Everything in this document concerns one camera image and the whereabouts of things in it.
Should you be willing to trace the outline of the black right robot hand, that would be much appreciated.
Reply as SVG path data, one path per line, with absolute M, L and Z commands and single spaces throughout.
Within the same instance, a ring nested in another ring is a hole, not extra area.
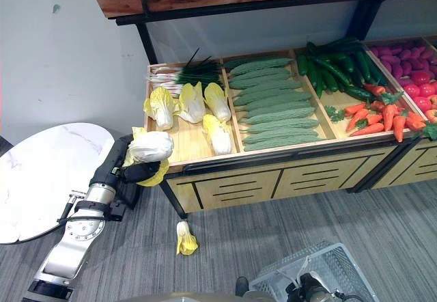
M 322 297 L 327 290 L 310 273 L 305 273 L 299 277 L 300 283 L 291 283 L 286 289 L 288 295 L 287 302 L 293 301 L 315 301 L 316 295 Z

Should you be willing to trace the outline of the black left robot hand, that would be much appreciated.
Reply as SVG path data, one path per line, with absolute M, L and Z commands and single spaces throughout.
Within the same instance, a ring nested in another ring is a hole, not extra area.
M 169 170 L 172 152 L 173 140 L 167 133 L 154 131 L 120 137 L 96 169 L 89 186 L 99 184 L 115 191 L 121 184 L 156 186 Z

